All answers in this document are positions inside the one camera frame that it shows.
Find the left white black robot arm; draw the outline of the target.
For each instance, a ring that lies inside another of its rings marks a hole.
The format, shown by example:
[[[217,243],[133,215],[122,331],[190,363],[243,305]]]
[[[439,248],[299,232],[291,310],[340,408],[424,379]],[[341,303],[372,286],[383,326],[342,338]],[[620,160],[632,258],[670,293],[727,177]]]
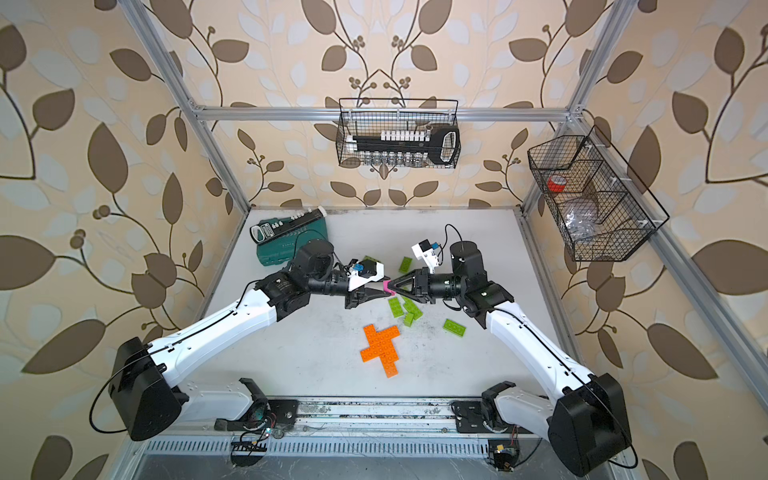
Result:
[[[117,350],[111,377],[102,387],[133,441],[153,438],[201,403],[181,388],[196,369],[223,350],[306,307],[312,296],[341,296],[353,309],[387,297],[377,289],[385,267],[371,259],[338,266],[333,245],[314,239],[285,267],[246,284],[227,307],[155,342],[134,337]]]

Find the pink lego brick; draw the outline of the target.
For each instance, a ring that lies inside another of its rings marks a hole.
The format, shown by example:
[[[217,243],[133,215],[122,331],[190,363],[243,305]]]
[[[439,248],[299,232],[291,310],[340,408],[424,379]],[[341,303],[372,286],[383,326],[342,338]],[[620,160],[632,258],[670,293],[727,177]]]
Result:
[[[382,288],[383,288],[383,290],[384,290],[386,293],[388,293],[390,296],[394,296],[394,295],[396,295],[396,293],[395,293],[395,292],[394,292],[394,291],[393,291],[393,290],[390,288],[390,285],[389,285],[389,284],[390,284],[390,281],[389,281],[389,280],[382,282]]]

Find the orange lego brick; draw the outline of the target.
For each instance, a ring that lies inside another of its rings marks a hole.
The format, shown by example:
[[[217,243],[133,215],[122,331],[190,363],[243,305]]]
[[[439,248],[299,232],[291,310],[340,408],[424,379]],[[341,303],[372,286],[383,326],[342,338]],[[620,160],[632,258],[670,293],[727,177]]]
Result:
[[[387,378],[392,378],[398,374],[398,370],[394,362],[383,361],[382,366]]]
[[[376,330],[373,324],[366,325],[363,331],[369,346],[373,346],[381,341],[380,332]]]
[[[400,335],[400,330],[397,325],[393,325],[384,330],[379,331],[379,336],[382,342],[392,341],[394,338]]]
[[[382,361],[383,364],[394,364],[399,359],[391,339],[384,339],[377,342],[374,346],[374,349],[376,356]]]
[[[360,352],[363,362],[368,362],[379,356],[379,349],[377,347],[369,346],[368,348]]]

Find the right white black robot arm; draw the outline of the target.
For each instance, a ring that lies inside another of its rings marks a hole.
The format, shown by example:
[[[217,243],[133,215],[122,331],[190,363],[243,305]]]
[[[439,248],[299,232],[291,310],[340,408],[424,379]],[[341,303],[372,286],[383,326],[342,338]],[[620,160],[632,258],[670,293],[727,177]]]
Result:
[[[609,374],[595,375],[550,340],[513,295],[489,279],[472,241],[451,245],[451,270],[436,272],[437,257],[414,246],[425,267],[387,281],[388,290],[418,303],[452,300],[458,309],[500,339],[543,389],[541,396],[501,382],[481,396],[486,428],[521,427],[547,441],[572,474],[583,477],[634,448],[624,392]]]

